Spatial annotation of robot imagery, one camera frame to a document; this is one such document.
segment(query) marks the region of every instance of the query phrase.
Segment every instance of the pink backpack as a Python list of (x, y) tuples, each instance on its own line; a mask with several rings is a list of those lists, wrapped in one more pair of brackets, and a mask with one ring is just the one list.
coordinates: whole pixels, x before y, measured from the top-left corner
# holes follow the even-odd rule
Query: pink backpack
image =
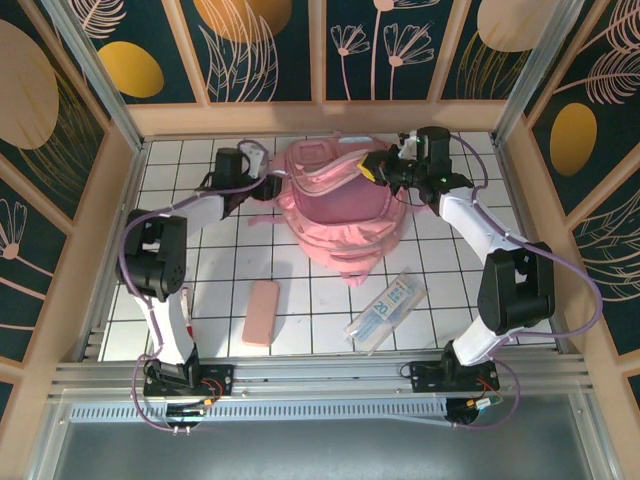
[(358, 168), (367, 152), (389, 146), (371, 137), (314, 138), (274, 158), (288, 173), (276, 202), (300, 247), (350, 286), (361, 285), (402, 237), (406, 191), (396, 198)]

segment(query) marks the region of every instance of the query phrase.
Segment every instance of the flower line drawing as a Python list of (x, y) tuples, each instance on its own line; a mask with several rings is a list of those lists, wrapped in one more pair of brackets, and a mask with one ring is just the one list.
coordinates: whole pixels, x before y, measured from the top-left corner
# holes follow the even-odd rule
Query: flower line drawing
[(389, 100), (393, 100), (393, 82), (396, 68), (405, 65), (417, 65), (429, 62), (434, 58), (434, 49), (427, 48), (431, 43), (429, 27), (407, 25), (398, 36), (398, 24), (384, 27), (384, 44), (391, 65), (391, 80), (389, 81)]
[(376, 54), (378, 50), (378, 33), (380, 31), (380, 18), (382, 12), (411, 8), (431, 7), (440, 3), (440, 0), (373, 0), (373, 5), (378, 12), (373, 28), (373, 49), (371, 53), (371, 100), (376, 99)]
[(344, 57), (364, 53), (371, 49), (371, 44), (366, 41), (366, 34), (362, 30), (362, 24), (357, 27), (348, 25), (344, 29), (340, 25), (331, 27), (331, 39), (340, 55), (340, 65), (342, 67), (342, 81), (344, 90), (347, 94), (347, 100), (351, 100), (349, 92), (349, 84), (347, 82), (347, 73), (344, 66)]
[[(19, 261), (27, 267), (53, 277), (51, 272), (34, 265), (20, 256), (20, 242), (24, 235), (27, 224), (27, 207), (20, 202), (15, 202), (13, 209), (9, 206), (6, 199), (0, 199), (0, 261)], [(18, 285), (9, 279), (0, 277), (0, 284), (6, 285), (14, 290), (30, 295), (33, 298), (44, 300), (45, 295), (36, 292), (30, 288)], [(3, 328), (14, 328), (13, 326), (0, 325)], [(15, 327), (17, 330), (32, 329), (32, 327)]]

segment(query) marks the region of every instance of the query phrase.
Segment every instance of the ventilation grille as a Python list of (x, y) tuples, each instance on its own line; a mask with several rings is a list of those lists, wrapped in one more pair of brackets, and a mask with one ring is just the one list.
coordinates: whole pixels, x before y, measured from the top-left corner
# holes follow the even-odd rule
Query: ventilation grille
[[(206, 421), (235, 420), (318, 420), (340, 418), (379, 418), (389, 415), (441, 417), (446, 414), (446, 399), (430, 398), (408, 401), (349, 400), (317, 402), (224, 402), (207, 411)], [(164, 404), (142, 408), (145, 415), (159, 419)], [(75, 406), (70, 420), (74, 422), (140, 421), (130, 403)]]

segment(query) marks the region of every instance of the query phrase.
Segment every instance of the wire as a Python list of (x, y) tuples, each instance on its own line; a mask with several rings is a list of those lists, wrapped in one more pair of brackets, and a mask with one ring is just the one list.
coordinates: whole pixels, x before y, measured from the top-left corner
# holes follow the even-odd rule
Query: wire
[(505, 423), (507, 423), (509, 420), (511, 420), (511, 417), (513, 417), (513, 414), (516, 413), (516, 410), (518, 409), (518, 405), (520, 405), (520, 398), (521, 398), (520, 381), (518, 380), (518, 376), (516, 375), (516, 372), (514, 372), (513, 369), (506, 363), (498, 359), (494, 359), (493, 361), (496, 364), (500, 365), (502, 368), (504, 368), (513, 377), (513, 383), (516, 388), (516, 395), (513, 401), (513, 405), (511, 405), (511, 410), (509, 410), (509, 413), (507, 413), (504, 417), (502, 417), (500, 420), (498, 420), (495, 423), (490, 423), (488, 425), (464, 425), (462, 423), (454, 423), (453, 425), (454, 428), (459, 427), (459, 428), (462, 428), (463, 430), (493, 430), (494, 428), (498, 428), (500, 425), (504, 425)]
[[(402, 373), (402, 371), (405, 369), (405, 367), (407, 365), (411, 365), (414, 362), (407, 362), (405, 364), (403, 364), (400, 369), (398, 370), (398, 374), (402, 377), (402, 378), (406, 378), (407, 380), (411, 380), (411, 375), (404, 375)], [(424, 368), (425, 370), (440, 370), (440, 367), (435, 367), (435, 366), (431, 366), (431, 365), (421, 365), (419, 363), (416, 363), (415, 365), (413, 365), (414, 368), (420, 367), (420, 368)]]
[(593, 294), (595, 296), (595, 300), (596, 300), (595, 311), (593, 312), (593, 315), (591, 316), (591, 319), (580, 328), (577, 328), (575, 330), (571, 330), (571, 331), (568, 331), (568, 332), (561, 332), (561, 333), (544, 333), (544, 332), (518, 331), (518, 332), (514, 332), (513, 334), (511, 334), (511, 337), (569, 338), (569, 337), (573, 337), (575, 335), (581, 335), (581, 334), (585, 333), (587, 330), (589, 330), (591, 327), (593, 327), (598, 322), (600, 317), (602, 316), (602, 309), (603, 309), (604, 305), (603, 305), (603, 300), (602, 300), (602, 294), (600, 293), (600, 289), (598, 288), (596, 283), (591, 279), (591, 277), (589, 277), (589, 275), (585, 271), (583, 271), (578, 266), (572, 264), (571, 262), (565, 260), (564, 258), (562, 258), (562, 257), (560, 257), (558, 255), (555, 255), (555, 254), (553, 254), (551, 252), (547, 252), (546, 250), (542, 250), (541, 248), (538, 248), (538, 247), (536, 247), (534, 245), (531, 245), (530, 243), (527, 243), (526, 241), (523, 242), (522, 240), (518, 239), (516, 236), (510, 234), (509, 232), (505, 231), (502, 227), (500, 227), (500, 225), (498, 225), (487, 214), (487, 212), (484, 211), (484, 209), (480, 206), (480, 203), (477, 201), (478, 192), (480, 190), (483, 190), (483, 189), (485, 189), (485, 188), (487, 188), (489, 186), (489, 174), (487, 172), (486, 165), (482, 161), (482, 158), (480, 157), (478, 152), (471, 145), (469, 145), (469, 143), (466, 140), (464, 140), (461, 137), (458, 137), (457, 135), (452, 135), (451, 138), (455, 138), (460, 143), (462, 143), (462, 145), (464, 145), (466, 148), (468, 148), (469, 151), (471, 152), (471, 154), (476, 158), (476, 160), (480, 164), (480, 168), (482, 169), (482, 174), (484, 176), (483, 183), (482, 183), (482, 185), (478, 185), (478, 186), (474, 187), (474, 189), (473, 189), (473, 191), (471, 193), (471, 200), (473, 202), (473, 208), (474, 208), (474, 210), (476, 212), (478, 212), (478, 214), (482, 217), (482, 219), (484, 221), (486, 221), (500, 235), (502, 235), (507, 240), (509, 240), (511, 243), (513, 243), (515, 245), (518, 245), (519, 247), (524, 248), (524, 249), (530, 251), (533, 254), (540, 255), (542, 257), (548, 258), (549, 260), (552, 260), (552, 261), (562, 265), (563, 267), (568, 268), (572, 272), (576, 273), (580, 278), (582, 278), (587, 283), (587, 285), (591, 288), (591, 290), (593, 291)]
[[(471, 192), (471, 201), (473, 203), (473, 208), (480, 215), (480, 217), (485, 222), (487, 222), (492, 228), (494, 228), (499, 234), (501, 234), (505, 239), (509, 240), (510, 242), (514, 243), (515, 245), (518, 245), (519, 247), (524, 248), (524, 249), (530, 251), (533, 254), (543, 256), (545, 258), (548, 258), (549, 260), (552, 260), (552, 261), (554, 261), (556, 263), (559, 263), (563, 267), (568, 268), (572, 272), (576, 273), (578, 276), (580, 276), (587, 283), (587, 285), (591, 288), (591, 290), (593, 291), (593, 294), (595, 295), (596, 308), (595, 308), (595, 311), (593, 312), (593, 316), (582, 327), (577, 328), (576, 330), (571, 330), (569, 332), (564, 332), (564, 333), (544, 333), (544, 332), (538, 333), (538, 332), (518, 331), (518, 332), (514, 332), (513, 334), (511, 334), (511, 337), (513, 338), (513, 337), (531, 336), (531, 337), (546, 337), (546, 338), (568, 338), (568, 337), (572, 337), (574, 335), (580, 335), (580, 334), (586, 332), (587, 330), (589, 330), (591, 327), (593, 327), (598, 322), (598, 320), (602, 316), (602, 309), (603, 309), (602, 295), (600, 294), (600, 290), (598, 289), (598, 286), (596, 285), (596, 283), (591, 279), (591, 277), (589, 277), (589, 275), (586, 272), (584, 272), (582, 269), (580, 269), (576, 265), (573, 265), (572, 263), (568, 262), (567, 260), (565, 260), (562, 257), (559, 257), (558, 255), (554, 255), (553, 253), (550, 253), (550, 252), (542, 250), (542, 249), (540, 249), (538, 247), (535, 247), (535, 246), (527, 243), (526, 241), (523, 242), (520, 239), (516, 238), (515, 236), (511, 235), (509, 232), (505, 231), (502, 227), (500, 227), (500, 225), (498, 225), (484, 211), (484, 209), (480, 206), (480, 203), (477, 200), (478, 192), (480, 190), (483, 190), (483, 189), (485, 189), (485, 188), (487, 188), (489, 186), (489, 174), (487, 172), (486, 165), (482, 161), (482, 158), (480, 157), (478, 152), (471, 145), (469, 145), (469, 143), (466, 140), (464, 140), (462, 137), (459, 137), (457, 135), (452, 135), (451, 138), (456, 139), (458, 142), (460, 142), (462, 145), (464, 145), (469, 150), (469, 152), (471, 152), (471, 155), (473, 155), (476, 158), (476, 160), (480, 164), (480, 168), (482, 169), (482, 174), (483, 174), (483, 177), (484, 177), (483, 178), (483, 182), (482, 182), (481, 185), (475, 186), (473, 188), (472, 192)], [(502, 368), (507, 370), (507, 372), (509, 372), (511, 374), (511, 376), (513, 377), (513, 380), (514, 380), (514, 383), (515, 383), (515, 387), (516, 387), (516, 395), (515, 395), (515, 400), (513, 402), (513, 405), (511, 406), (511, 410), (509, 410), (509, 413), (507, 415), (505, 415), (503, 418), (501, 418), (497, 422), (492, 423), (490, 425), (462, 425), (462, 424), (457, 425), (460, 428), (463, 428), (465, 430), (490, 430), (490, 429), (499, 427), (500, 425), (503, 425), (506, 422), (508, 422), (511, 419), (511, 417), (513, 417), (513, 415), (516, 412), (516, 410), (518, 409), (518, 405), (520, 404), (520, 394), (521, 394), (520, 382), (518, 380), (518, 376), (516, 375), (516, 372), (514, 372), (513, 369), (511, 367), (509, 367), (506, 363), (493, 358), (493, 354), (500, 347), (502, 347), (505, 343), (507, 343), (509, 340), (510, 340), (510, 338), (504, 338), (500, 342), (498, 342), (498, 344), (494, 348), (492, 348), (491, 351), (488, 353), (488, 356), (496, 364), (501, 365)]]
[[(246, 144), (253, 144), (254, 146), (257, 146), (259, 149), (262, 150), (264, 158), (266, 159), (266, 161), (269, 161), (269, 152), (267, 151), (266, 148), (264, 148), (262, 145), (260, 145), (258, 142), (255, 142), (253, 140), (242, 140), (240, 142), (238, 142), (238, 148), (240, 149), (242, 145), (246, 145)], [(135, 284), (133, 283), (133, 279), (131, 278), (131, 273), (129, 272), (129, 268), (127, 267), (127, 261), (126, 261), (126, 256), (125, 256), (125, 245), (126, 245), (126, 241), (127, 238), (129, 236), (129, 234), (133, 231), (133, 229), (135, 227), (137, 227), (138, 225), (140, 225), (143, 222), (146, 222), (152, 218), (155, 217), (159, 217), (161, 215), (170, 213), (174, 210), (179, 210), (182, 208), (185, 208), (189, 205), (191, 205), (193, 202), (199, 200), (200, 198), (206, 198), (206, 197), (212, 197), (212, 196), (216, 196), (216, 195), (229, 195), (229, 194), (233, 194), (233, 193), (244, 193), (244, 192), (248, 192), (252, 189), (254, 189), (255, 187), (257, 187), (258, 185), (260, 185), (266, 178), (266, 169), (264, 170), (264, 172), (260, 175), (260, 177), (251, 185), (248, 185), (246, 187), (242, 187), (242, 188), (233, 188), (233, 189), (227, 189), (227, 190), (214, 190), (214, 191), (200, 191), (197, 192), (196, 194), (192, 195), (191, 197), (182, 200), (180, 202), (177, 202), (169, 207), (165, 207), (165, 208), (160, 208), (158, 210), (154, 210), (152, 212), (148, 212), (145, 213), (144, 215), (139, 216), (138, 218), (134, 219), (130, 224), (128, 224), (125, 229), (124, 232), (122, 233), (122, 240), (120, 241), (120, 248), (118, 249), (118, 263), (120, 265), (120, 271), (122, 273), (122, 279), (124, 280), (124, 282), (127, 285), (127, 288), (129, 289), (129, 291), (135, 296), (138, 297), (140, 300), (142, 300), (142, 302), (144, 303), (144, 305), (147, 307), (147, 309), (149, 310), (149, 321), (151, 323), (151, 326), (153, 327), (155, 336), (158, 340), (158, 345), (157, 345), (157, 350), (155, 352), (153, 352), (151, 355), (148, 355), (146, 353), (141, 354), (137, 359), (136, 359), (136, 363), (133, 367), (133, 377), (131, 379), (131, 399), (133, 400), (133, 405), (136, 409), (136, 411), (138, 412), (138, 415), (140, 415), (140, 417), (151, 427), (155, 428), (156, 430), (160, 430), (163, 432), (168, 432), (168, 433), (189, 433), (190, 429), (188, 429), (187, 427), (174, 427), (171, 428), (169, 426), (166, 425), (161, 425), (159, 423), (154, 422), (153, 420), (151, 420), (142, 410), (142, 407), (140, 406), (140, 402), (138, 400), (138, 392), (137, 392), (137, 388), (136, 388), (136, 382), (138, 379), (138, 371), (140, 370), (140, 365), (145, 362), (149, 362), (151, 360), (156, 360), (160, 354), (162, 353), (162, 349), (164, 347), (164, 339), (162, 338), (162, 333), (160, 332), (160, 327), (158, 325), (158, 321), (156, 319), (156, 315), (155, 312), (153, 311), (153, 302), (149, 297), (145, 297), (140, 290), (138, 290), (138, 288), (135, 286)]]

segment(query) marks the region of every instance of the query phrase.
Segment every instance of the white grid floor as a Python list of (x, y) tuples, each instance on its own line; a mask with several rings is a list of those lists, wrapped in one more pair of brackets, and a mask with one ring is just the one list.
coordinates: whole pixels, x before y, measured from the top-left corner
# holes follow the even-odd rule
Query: white grid floor
[[(462, 136), (487, 164), (489, 188), (480, 193), (480, 198), (506, 225), (518, 230), (489, 135)], [(393, 134), (378, 137), (397, 139)], [(273, 154), (300, 138), (255, 140)], [(238, 141), (154, 142), (138, 206), (156, 209), (187, 198), (212, 169), (217, 149), (235, 146)], [(481, 180), (475, 159), (453, 140), (451, 158), (455, 172)], [(233, 216), (188, 239), (186, 281), (192, 292), (192, 325), (201, 358), (354, 352), (344, 327), (405, 268), (425, 284), (428, 296), (379, 351), (442, 348), (477, 315), (480, 261), (460, 235), (430, 211), (409, 215), (403, 240), (357, 288), (347, 287), (335, 272), (310, 261), (286, 225), (249, 227), (249, 219), (258, 214), (279, 213), (248, 200)], [(270, 347), (250, 347), (241, 340), (248, 296), (256, 279), (273, 279), (280, 284)], [(548, 332), (549, 323), (541, 322), (537, 329)], [(535, 338), (519, 341), (548, 343)], [(151, 348), (142, 312), (126, 288), (119, 285), (99, 359), (133, 360)]]

